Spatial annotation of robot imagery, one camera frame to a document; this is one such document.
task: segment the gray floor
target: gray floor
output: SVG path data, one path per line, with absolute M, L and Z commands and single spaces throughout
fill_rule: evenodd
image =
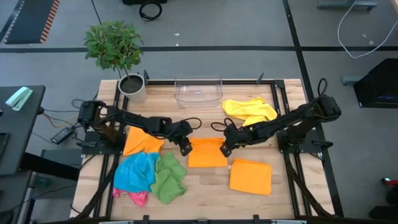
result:
M 0 2 L 0 26 L 5 24 L 16 0 Z M 338 46 L 336 28 L 344 11 L 320 11 L 317 0 L 290 0 L 301 46 Z M 124 19 L 133 22 L 142 34 L 145 46 L 270 45 L 293 46 L 282 1 L 279 0 L 169 0 L 159 20 L 143 22 L 138 6 L 125 6 L 121 0 L 95 0 L 102 21 Z M 343 24 L 341 38 L 346 45 L 369 46 L 380 43 L 398 19 L 390 1 L 380 0 L 371 12 L 355 11 Z M 90 0 L 62 0 L 48 41 L 21 47 L 81 47 L 84 31 L 98 23 Z M 398 31 L 386 45 L 398 45 Z M 359 108 L 354 91 L 341 85 L 343 75 L 365 75 L 385 58 L 397 52 L 376 52 L 353 60 L 345 52 L 304 52 L 308 74 L 315 90 L 320 78 L 329 82 L 327 93 L 334 96 L 343 115 L 325 124 L 331 161 L 346 217 L 367 218 L 375 205 L 383 205 L 385 188 L 380 178 L 398 178 L 394 161 L 397 131 L 395 110 Z M 74 98 L 91 99 L 102 79 L 117 79 L 111 70 L 95 67 L 84 53 L 0 54 L 0 85 L 45 85 L 43 107 L 52 110 L 73 109 Z M 146 52 L 142 64 L 151 78 L 173 78 L 176 74 L 202 75 L 219 73 L 224 78 L 301 78 L 295 52 L 220 51 L 220 52 Z M 68 119 L 75 114 L 51 113 Z M 51 138 L 54 130 L 39 116 L 34 132 Z M 32 136 L 28 151 L 75 147 L 72 139 L 54 146 Z M 67 218 L 72 200 L 41 202 L 34 218 L 41 222 Z M 57 206 L 58 215 L 48 215 Z

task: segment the yellow cloth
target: yellow cloth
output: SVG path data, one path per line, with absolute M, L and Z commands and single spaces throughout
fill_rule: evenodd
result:
M 259 195 L 271 194 L 271 165 L 235 159 L 229 176 L 229 189 Z
M 141 151 L 145 153 L 159 152 L 164 140 L 156 139 L 145 133 L 141 128 L 130 127 L 129 136 L 124 145 L 123 155 L 130 156 Z
M 276 111 L 266 103 L 265 99 L 257 97 L 247 102 L 226 100 L 222 107 L 226 114 L 245 120 L 243 126 L 254 124 L 260 121 L 276 119 Z
M 223 138 L 191 138 L 192 151 L 188 157 L 188 167 L 226 167 L 228 160 L 220 151 Z

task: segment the mint green object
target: mint green object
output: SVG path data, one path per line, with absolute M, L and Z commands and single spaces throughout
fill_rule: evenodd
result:
M 181 181 L 186 173 L 180 162 L 171 152 L 168 152 L 156 162 L 155 182 L 150 185 L 150 189 L 160 202 L 167 205 L 185 193 L 186 188 Z
M 26 101 L 29 99 L 29 97 L 31 96 L 31 94 L 33 93 L 33 90 L 29 90 L 24 97 L 22 97 L 17 105 L 13 106 L 12 109 L 14 111 L 20 111 L 22 109 L 22 107 L 25 105 Z
M 28 94 L 29 88 L 21 87 L 18 91 L 16 91 L 7 101 L 7 106 L 14 106 L 18 103 L 20 99 L 22 99 L 26 94 Z

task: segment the plant stem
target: plant stem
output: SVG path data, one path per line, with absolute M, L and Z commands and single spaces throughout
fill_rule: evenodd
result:
M 126 67 L 123 67 L 123 69 L 126 72 L 127 78 L 130 80 L 129 72 L 127 71 Z

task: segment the potted plant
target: potted plant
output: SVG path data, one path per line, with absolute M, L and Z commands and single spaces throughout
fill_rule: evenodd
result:
M 102 25 L 91 26 L 86 32 L 86 59 L 96 58 L 95 65 L 102 69 L 112 68 L 126 72 L 119 81 L 118 88 L 133 103 L 146 99 L 145 81 L 136 73 L 128 73 L 133 65 L 141 62 L 142 50 L 136 45 L 141 37 L 132 24 L 124 21 L 106 21 Z

